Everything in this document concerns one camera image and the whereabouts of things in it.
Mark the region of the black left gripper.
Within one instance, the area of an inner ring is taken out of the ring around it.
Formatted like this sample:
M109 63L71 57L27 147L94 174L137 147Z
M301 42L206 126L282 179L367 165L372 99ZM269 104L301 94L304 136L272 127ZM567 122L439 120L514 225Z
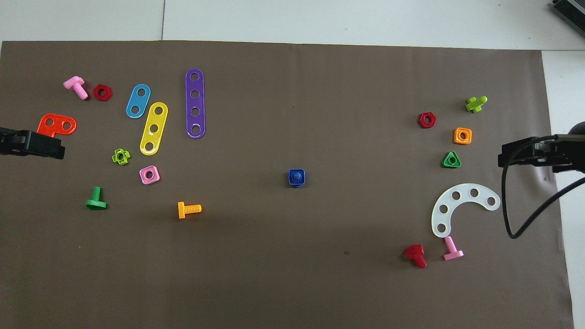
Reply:
M21 132L8 128L0 129L0 154L21 155ZM65 147L61 140L35 132L27 132L23 144L27 155L43 158L64 159Z

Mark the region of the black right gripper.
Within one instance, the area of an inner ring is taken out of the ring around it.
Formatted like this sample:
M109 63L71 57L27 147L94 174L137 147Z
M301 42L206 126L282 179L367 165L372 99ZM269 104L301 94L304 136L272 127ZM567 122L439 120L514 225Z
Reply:
M557 139L549 142L552 155L548 159L552 161L550 165L553 173L563 171L580 171L585 170L585 136L583 134L558 134ZM504 167L510 160L510 165L530 165L534 167L549 166L545 150L541 146L548 141L548 137L528 137L516 140L510 143L502 144L498 156L498 167Z

